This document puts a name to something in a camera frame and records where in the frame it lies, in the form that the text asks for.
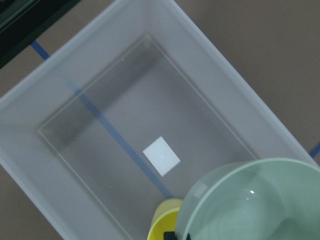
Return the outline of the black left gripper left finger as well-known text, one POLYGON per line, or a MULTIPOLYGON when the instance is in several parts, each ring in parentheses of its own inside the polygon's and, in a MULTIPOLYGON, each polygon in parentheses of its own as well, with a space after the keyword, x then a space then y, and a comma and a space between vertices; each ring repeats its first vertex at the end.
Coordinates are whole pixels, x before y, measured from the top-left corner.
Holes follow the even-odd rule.
POLYGON ((166 231, 163 233, 164 240, 177 240, 177 236, 174 231, 166 231))

